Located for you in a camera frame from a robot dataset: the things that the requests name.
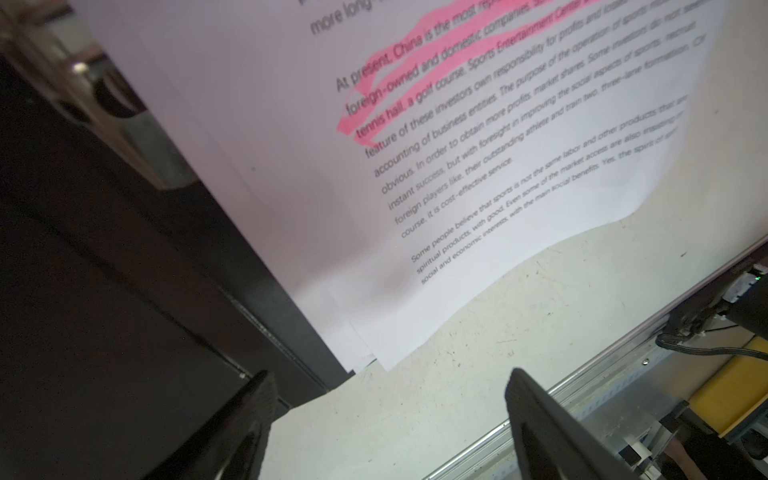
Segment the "yellow component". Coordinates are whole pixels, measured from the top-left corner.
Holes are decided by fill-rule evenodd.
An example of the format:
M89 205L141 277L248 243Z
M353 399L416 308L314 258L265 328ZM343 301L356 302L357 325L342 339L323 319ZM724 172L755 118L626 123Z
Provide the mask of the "yellow component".
M746 347L768 353L768 341L756 336ZM692 397L691 409L722 438L768 400L768 362L734 356Z

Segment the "paper sheet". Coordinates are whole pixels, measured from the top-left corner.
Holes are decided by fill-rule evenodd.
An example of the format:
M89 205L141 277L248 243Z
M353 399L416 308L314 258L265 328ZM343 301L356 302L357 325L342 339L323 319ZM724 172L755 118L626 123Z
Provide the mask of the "paper sheet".
M725 0L75 0L349 370L632 213Z

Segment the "pink highlighter mark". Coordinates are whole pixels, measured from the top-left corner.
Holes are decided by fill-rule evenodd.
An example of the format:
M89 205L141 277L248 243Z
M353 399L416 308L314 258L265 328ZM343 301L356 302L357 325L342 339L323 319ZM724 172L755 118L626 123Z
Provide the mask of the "pink highlighter mark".
M536 0L535 3L537 6L541 6L551 1L552 0ZM432 71L426 74L420 81L417 81L405 95L398 99L398 101L395 102L395 105L398 105L399 108L396 117L399 117L403 111L408 110L411 104L415 103L415 97L419 92L424 91L431 83L447 77L470 58L483 55L487 51L496 49L499 45L504 45L503 48L509 48L520 41L536 36L562 22L583 7L598 1L599 0L574 0L566 4L563 8L558 8L545 17L538 19L536 22L528 23L513 31L475 41L467 48L463 48L459 52L441 61ZM429 30L429 28L439 22L450 22L453 15L463 12L471 7L473 3L474 2L468 0L457 0L447 7L439 8L438 10L427 14L400 43L376 52L368 62L366 62L366 65L370 65L371 62L375 61L377 58L381 58L385 53L394 56L394 48L397 45L409 43L420 35L418 33L419 31L425 31L425 29ZM527 6L528 10L532 10L530 2L525 0L498 0L496 3L492 4L490 8L487 8L480 14L476 14L471 20L460 27L454 28L440 38L429 42L424 47L412 51L402 59L402 63L398 68L383 78L376 86L372 85L374 77L376 76L375 74L362 78L355 89L363 96L368 96L372 92L375 92L377 100L375 103L369 102L366 105L360 106L354 114L342 118L337 128L338 131L345 135L352 134L354 140L361 145L374 146L376 142L373 141L373 137L386 128L396 118L387 118L386 115L380 114L365 125L362 133L358 131L358 129L370 118L378 104L389 96L391 91L389 91L386 86L390 82L397 82L399 78L403 78L403 76L409 71L412 71L414 67L418 68L421 63L434 57L435 53L439 55L442 49L456 45L462 40L475 34L480 29L490 25L497 18L500 18L515 9L523 8L524 6Z

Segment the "white table surface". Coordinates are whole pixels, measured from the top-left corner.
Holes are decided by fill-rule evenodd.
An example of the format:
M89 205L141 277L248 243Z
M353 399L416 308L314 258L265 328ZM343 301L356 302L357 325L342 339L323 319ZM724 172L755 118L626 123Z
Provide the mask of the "white table surface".
M261 478L422 478L506 419L513 367L553 386L768 233L767 19L733 3L686 147L638 212L514 268L392 372L291 410Z

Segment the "stack of paper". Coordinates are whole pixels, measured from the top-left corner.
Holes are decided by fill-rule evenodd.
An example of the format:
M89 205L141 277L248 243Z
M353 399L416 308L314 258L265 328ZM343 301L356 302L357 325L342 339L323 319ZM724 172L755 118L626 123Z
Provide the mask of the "stack of paper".
M74 0L348 370L633 212L723 0Z

